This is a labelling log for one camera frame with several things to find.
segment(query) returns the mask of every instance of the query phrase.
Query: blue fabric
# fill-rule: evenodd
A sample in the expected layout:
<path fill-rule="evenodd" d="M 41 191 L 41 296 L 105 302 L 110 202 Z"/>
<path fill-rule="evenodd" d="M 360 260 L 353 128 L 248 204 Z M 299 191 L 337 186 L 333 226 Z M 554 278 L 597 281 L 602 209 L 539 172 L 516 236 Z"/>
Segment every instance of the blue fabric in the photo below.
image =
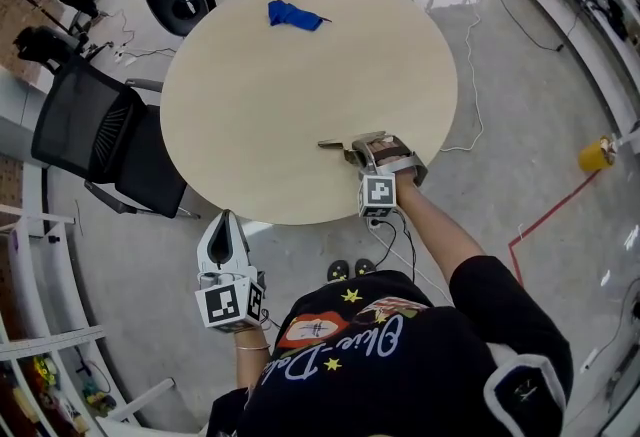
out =
<path fill-rule="evenodd" d="M 271 26 L 287 23 L 310 32 L 317 30 L 324 21 L 323 18 L 313 12 L 300 10 L 295 5 L 285 3 L 282 0 L 269 2 L 269 20 L 271 21 Z"/>

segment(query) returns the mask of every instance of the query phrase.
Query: yellow container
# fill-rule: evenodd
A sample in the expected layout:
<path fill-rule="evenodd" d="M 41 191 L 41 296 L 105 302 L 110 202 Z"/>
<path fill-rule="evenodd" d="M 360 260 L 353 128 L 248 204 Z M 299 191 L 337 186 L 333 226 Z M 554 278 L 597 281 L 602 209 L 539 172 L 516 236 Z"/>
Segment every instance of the yellow container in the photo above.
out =
<path fill-rule="evenodd" d="M 615 152 L 609 137 L 602 137 L 597 142 L 585 147 L 578 155 L 578 164 L 585 172 L 608 169 L 615 161 Z"/>

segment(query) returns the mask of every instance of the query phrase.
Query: concrete floor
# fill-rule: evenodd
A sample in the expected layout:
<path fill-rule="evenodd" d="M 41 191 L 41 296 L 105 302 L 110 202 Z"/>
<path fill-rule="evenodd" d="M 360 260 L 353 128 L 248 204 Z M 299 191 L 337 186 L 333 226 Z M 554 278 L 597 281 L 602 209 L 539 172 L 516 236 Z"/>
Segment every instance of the concrete floor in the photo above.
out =
<path fill-rule="evenodd" d="M 507 245 L 519 229 L 532 225 L 585 179 L 576 156 L 612 131 L 606 111 L 573 52 L 538 49 L 499 0 L 414 1 L 441 28 L 458 70 L 458 108 L 444 147 L 468 146 L 479 131 L 464 39 L 475 20 L 473 5 L 482 18 L 471 44 L 484 133 L 471 153 L 439 154 L 422 190 L 487 253 L 512 268 Z M 505 1 L 539 42 L 561 42 L 530 0 Z M 152 50 L 181 42 L 160 28 L 143 0 L 100 0 L 99 5 L 111 14 L 124 9 L 127 28 L 135 30 L 131 47 Z M 121 31 L 122 25 L 122 15 L 106 19 L 92 38 L 122 43 L 130 36 Z M 104 53 L 94 65 L 121 80 L 162 80 L 170 61 L 153 55 L 125 66 Z M 144 97 L 159 102 L 157 95 Z M 615 168 L 597 176 L 514 247 L 526 289 L 572 344 L 576 381 L 567 436 L 593 435 L 603 421 L 605 404 L 594 395 L 634 334 L 625 315 L 616 342 L 591 370 L 579 374 L 591 350 L 613 335 L 625 288 L 637 275 L 638 247 L 627 249 L 624 243 L 640 214 L 639 174 L 635 157 L 622 151 Z M 118 216 L 84 190 L 82 180 L 56 168 L 49 169 L 49 197 L 51 211 L 63 215 L 76 215 L 78 203 L 82 226 L 75 226 L 72 241 L 79 280 L 95 322 L 107 330 L 105 345 L 125 392 L 136 396 L 173 377 L 177 391 L 155 402 L 144 416 L 157 429 L 198 429 L 211 402 L 234 386 L 232 340 L 203 328 L 193 296 L 196 244 L 217 208 L 188 191 L 183 206 L 201 213 L 200 221 Z M 356 217 L 314 226 L 266 226 L 248 238 L 254 264 L 267 272 L 266 307 L 276 321 L 282 321 L 299 296 L 322 283 L 331 261 L 375 260 L 384 253 Z M 402 239 L 395 248 L 409 257 Z M 403 268 L 393 256 L 384 265 Z M 421 245 L 418 265 L 444 286 Z M 601 286 L 607 271 L 609 280 Z M 422 279 L 418 283 L 434 303 L 446 303 Z M 274 329 L 268 337 L 275 338 Z"/>

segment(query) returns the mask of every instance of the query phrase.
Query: red line on floor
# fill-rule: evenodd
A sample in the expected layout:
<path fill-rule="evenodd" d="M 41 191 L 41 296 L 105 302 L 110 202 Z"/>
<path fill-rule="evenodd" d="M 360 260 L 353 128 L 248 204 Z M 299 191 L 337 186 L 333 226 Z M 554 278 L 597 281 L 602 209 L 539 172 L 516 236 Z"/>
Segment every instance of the red line on floor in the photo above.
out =
<path fill-rule="evenodd" d="M 511 254 L 511 261 L 513 262 L 513 268 L 516 271 L 516 279 L 521 286 L 524 286 L 524 282 L 522 280 L 522 273 L 520 272 L 520 265 L 518 264 L 518 259 L 513 251 L 514 245 L 520 243 L 527 236 L 529 236 L 533 231 L 535 231 L 540 225 L 551 217 L 556 211 L 558 211 L 562 206 L 564 206 L 567 202 L 573 199 L 576 195 L 578 195 L 582 189 L 587 186 L 593 179 L 598 175 L 600 171 L 596 170 L 593 174 L 590 174 L 587 179 L 585 179 L 578 188 L 576 188 L 573 192 L 567 195 L 564 199 L 562 199 L 558 204 L 556 204 L 553 208 L 547 211 L 544 215 L 542 215 L 538 220 L 536 220 L 533 225 L 528 227 L 523 233 L 520 234 L 517 238 L 511 240 L 509 242 L 509 254 Z"/>

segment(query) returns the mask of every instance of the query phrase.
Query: wooden tabletop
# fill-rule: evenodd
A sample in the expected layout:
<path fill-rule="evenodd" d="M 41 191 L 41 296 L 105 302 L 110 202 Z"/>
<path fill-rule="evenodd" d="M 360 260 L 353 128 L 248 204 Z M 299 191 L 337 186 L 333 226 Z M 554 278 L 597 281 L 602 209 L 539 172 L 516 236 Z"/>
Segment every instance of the wooden tabletop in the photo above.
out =
<path fill-rule="evenodd" d="M 272 0 L 228 0 L 189 34 L 161 124 L 187 183 L 274 224 L 357 212 L 358 173 L 317 142 L 385 130 L 425 165 L 449 132 L 458 82 L 440 30 L 411 0 L 284 0 L 332 20 L 270 26 Z"/>

